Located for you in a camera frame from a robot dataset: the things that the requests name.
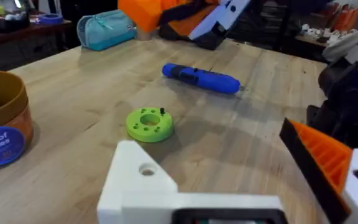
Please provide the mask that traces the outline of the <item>bare white left gripper left finger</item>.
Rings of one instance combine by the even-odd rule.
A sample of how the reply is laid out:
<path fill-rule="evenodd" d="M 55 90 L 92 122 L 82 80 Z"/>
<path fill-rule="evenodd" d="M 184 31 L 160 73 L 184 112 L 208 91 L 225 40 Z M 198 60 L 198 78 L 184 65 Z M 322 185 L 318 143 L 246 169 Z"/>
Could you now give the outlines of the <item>bare white left gripper left finger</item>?
<path fill-rule="evenodd" d="M 177 183 L 135 141 L 120 141 L 97 205 L 99 223 L 122 223 L 122 198 L 128 193 L 177 193 Z"/>

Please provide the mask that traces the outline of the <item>white orange left gripper right finger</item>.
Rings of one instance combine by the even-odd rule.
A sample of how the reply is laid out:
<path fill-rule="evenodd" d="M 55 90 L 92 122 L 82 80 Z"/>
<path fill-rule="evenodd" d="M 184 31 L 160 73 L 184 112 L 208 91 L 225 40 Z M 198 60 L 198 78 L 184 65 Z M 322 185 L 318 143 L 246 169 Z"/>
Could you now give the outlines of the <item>white orange left gripper right finger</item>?
<path fill-rule="evenodd" d="M 314 193 L 327 223 L 358 223 L 358 148 L 284 119 L 280 139 Z"/>

